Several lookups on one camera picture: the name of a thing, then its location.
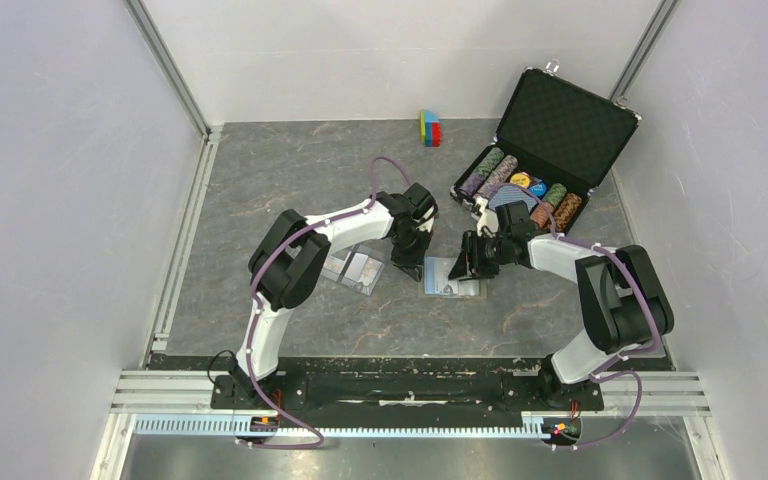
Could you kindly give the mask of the credit card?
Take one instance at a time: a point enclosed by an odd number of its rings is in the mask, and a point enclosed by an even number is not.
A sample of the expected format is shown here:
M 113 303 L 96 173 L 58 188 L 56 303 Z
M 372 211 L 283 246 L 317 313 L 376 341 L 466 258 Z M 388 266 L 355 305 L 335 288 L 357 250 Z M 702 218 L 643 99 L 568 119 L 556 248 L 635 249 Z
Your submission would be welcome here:
M 352 287 L 372 288 L 383 267 L 383 262 L 371 255 L 353 253 L 345 262 L 342 280 Z
M 423 272 L 423 293 L 445 298 L 478 297 L 481 283 L 478 280 L 450 280 L 455 258 L 426 257 Z

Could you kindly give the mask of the clear plastic card sleeve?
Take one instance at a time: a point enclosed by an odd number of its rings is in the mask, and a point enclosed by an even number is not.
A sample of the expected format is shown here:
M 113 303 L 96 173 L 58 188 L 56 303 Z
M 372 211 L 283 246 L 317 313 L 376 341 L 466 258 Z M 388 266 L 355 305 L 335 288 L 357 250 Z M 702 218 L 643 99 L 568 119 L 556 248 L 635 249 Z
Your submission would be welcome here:
M 371 296 L 386 261 L 382 252 L 358 244 L 329 254 L 321 276 L 352 291 Z

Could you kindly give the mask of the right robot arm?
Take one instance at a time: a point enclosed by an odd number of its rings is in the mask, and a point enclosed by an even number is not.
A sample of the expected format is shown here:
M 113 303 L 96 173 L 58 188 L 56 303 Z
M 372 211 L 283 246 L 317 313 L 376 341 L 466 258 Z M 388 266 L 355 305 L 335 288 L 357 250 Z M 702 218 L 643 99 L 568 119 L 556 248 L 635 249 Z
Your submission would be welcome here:
M 612 249 L 588 245 L 538 227 L 522 201 L 495 211 L 497 227 L 470 230 L 450 270 L 451 280 L 491 279 L 504 265 L 520 265 L 573 282 L 582 330 L 544 360 L 537 382 L 540 400 L 562 408 L 578 385 L 630 353 L 658 348 L 674 327 L 674 314 L 647 251 L 639 245 Z

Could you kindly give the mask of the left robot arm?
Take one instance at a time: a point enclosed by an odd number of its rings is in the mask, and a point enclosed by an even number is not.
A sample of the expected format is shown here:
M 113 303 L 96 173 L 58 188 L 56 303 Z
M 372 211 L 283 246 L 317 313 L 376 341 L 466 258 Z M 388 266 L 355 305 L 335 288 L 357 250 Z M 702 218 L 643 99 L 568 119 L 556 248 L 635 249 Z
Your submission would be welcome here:
M 377 192 L 330 214 L 282 212 L 249 260 L 252 310 L 236 354 L 238 397 L 255 408 L 272 399 L 274 381 L 269 375 L 277 370 L 290 316 L 313 293 L 330 253 L 388 239 L 393 265 L 419 282 L 437 212 L 436 200 L 418 183 L 403 193 Z

